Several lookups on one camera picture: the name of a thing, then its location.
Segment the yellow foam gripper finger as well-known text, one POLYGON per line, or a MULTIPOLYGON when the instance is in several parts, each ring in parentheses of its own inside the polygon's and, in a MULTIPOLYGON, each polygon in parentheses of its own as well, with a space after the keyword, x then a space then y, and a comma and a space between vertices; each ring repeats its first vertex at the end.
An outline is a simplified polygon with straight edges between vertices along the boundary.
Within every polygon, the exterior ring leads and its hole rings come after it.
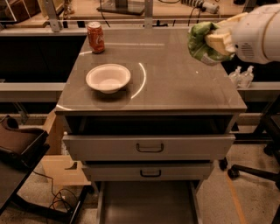
POLYGON ((247 16, 247 12, 240 13, 238 15, 229 17, 223 21, 220 21, 218 25, 219 32, 226 31, 230 32, 235 25, 237 25, 242 19, 247 16))
POLYGON ((210 33, 205 36, 205 41, 208 46, 222 55, 231 55, 235 53, 231 34, 226 33, 210 33))

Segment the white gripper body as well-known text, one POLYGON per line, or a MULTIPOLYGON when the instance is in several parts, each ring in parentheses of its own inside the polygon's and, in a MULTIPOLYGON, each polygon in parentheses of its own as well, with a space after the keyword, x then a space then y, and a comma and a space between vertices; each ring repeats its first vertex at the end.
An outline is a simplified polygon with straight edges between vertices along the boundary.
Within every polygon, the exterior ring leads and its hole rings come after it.
POLYGON ((256 8, 232 30, 237 57, 245 62, 280 61, 280 3, 256 8))

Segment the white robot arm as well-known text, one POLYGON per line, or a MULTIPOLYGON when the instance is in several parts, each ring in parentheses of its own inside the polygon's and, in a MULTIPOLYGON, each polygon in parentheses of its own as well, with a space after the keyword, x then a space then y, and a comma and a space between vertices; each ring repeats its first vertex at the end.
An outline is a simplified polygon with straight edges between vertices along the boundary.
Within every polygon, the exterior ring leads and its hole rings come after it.
POLYGON ((280 4, 260 6, 217 24, 204 40, 222 55, 235 54, 240 60, 267 64, 280 61, 280 4))

